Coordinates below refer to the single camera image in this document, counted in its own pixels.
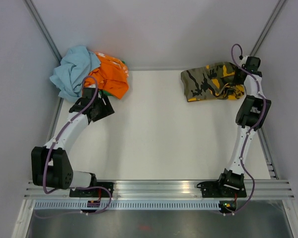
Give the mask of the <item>camouflage cargo trousers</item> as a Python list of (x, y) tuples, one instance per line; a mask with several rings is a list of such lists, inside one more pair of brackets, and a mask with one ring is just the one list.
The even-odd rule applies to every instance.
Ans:
[(238, 100), (244, 96), (244, 87), (234, 79), (236, 65), (218, 62), (187, 69), (180, 73), (187, 102), (204, 100)]

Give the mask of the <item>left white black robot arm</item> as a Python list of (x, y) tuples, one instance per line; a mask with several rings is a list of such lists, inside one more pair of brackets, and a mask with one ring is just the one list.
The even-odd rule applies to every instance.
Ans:
[(66, 123), (44, 146), (31, 151), (32, 180), (46, 194), (59, 189), (80, 189), (88, 197), (98, 192), (96, 175), (72, 169), (68, 153), (92, 122), (114, 114), (108, 96), (96, 87), (85, 87), (69, 109)]

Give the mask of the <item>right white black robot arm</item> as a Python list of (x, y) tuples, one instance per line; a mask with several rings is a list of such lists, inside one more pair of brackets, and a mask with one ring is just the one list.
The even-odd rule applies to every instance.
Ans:
[(245, 98), (235, 119), (238, 127), (233, 153), (216, 185), (221, 196), (229, 196), (233, 191), (240, 191), (244, 187), (245, 160), (250, 143), (257, 130), (262, 127), (271, 106), (261, 85), (262, 73), (258, 70), (260, 58), (244, 56), (240, 59), (237, 78), (243, 81)]

